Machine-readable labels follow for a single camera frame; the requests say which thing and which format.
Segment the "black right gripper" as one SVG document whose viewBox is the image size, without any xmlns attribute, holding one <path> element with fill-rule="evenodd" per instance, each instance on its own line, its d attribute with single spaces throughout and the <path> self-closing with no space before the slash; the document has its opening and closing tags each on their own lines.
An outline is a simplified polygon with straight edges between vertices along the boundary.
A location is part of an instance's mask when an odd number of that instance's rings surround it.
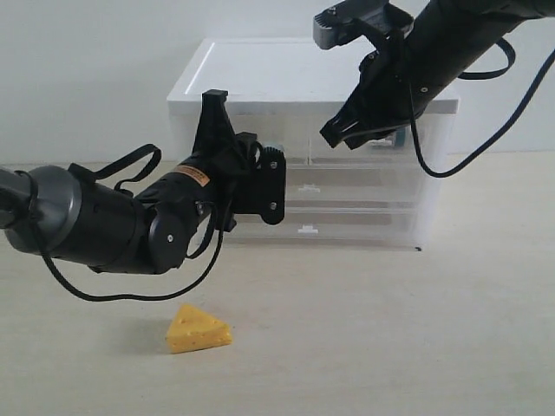
<svg viewBox="0 0 555 416">
<path fill-rule="evenodd" d="M 381 140 L 425 111 L 425 43 L 403 41 L 386 54 L 367 55 L 359 82 L 339 110 L 320 129 L 327 144 L 355 150 Z"/>
</svg>

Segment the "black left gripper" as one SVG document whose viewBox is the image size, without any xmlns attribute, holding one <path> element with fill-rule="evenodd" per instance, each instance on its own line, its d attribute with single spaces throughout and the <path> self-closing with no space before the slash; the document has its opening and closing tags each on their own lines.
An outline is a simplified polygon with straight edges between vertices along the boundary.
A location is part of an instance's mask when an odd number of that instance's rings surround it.
<svg viewBox="0 0 555 416">
<path fill-rule="evenodd" d="M 192 154 L 173 170 L 213 187 L 219 230 L 232 231 L 237 215 L 280 224 L 285 217 L 284 152 L 261 144 L 255 133 L 235 134 L 225 108 L 227 96 L 220 89 L 202 94 Z"/>
</svg>

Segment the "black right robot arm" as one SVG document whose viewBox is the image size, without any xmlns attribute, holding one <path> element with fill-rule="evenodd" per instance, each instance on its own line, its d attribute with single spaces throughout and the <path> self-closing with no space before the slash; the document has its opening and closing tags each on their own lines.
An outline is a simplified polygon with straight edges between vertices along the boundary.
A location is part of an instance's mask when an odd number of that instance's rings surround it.
<svg viewBox="0 0 555 416">
<path fill-rule="evenodd" d="M 321 128 L 329 146 L 356 149 L 409 125 L 504 35 L 554 15 L 552 1 L 430 1 L 418 16 L 390 1 L 342 1 L 313 20 L 320 49 L 365 37 L 375 51 L 359 81 Z"/>
</svg>

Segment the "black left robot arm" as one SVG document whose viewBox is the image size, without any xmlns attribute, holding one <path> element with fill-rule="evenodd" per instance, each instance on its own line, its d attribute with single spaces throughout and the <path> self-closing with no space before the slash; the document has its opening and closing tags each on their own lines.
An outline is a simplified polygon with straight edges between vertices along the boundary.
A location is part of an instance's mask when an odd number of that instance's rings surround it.
<svg viewBox="0 0 555 416">
<path fill-rule="evenodd" d="M 236 132 L 227 92 L 203 93 L 191 154 L 145 190 L 104 180 L 143 158 L 144 179 L 160 163 L 145 145 L 92 171 L 72 164 L 1 171 L 1 227 L 24 253 L 80 263 L 97 273 L 160 275 L 203 254 L 215 231 L 232 231 L 236 216 L 269 225 L 285 215 L 284 152 Z"/>
</svg>

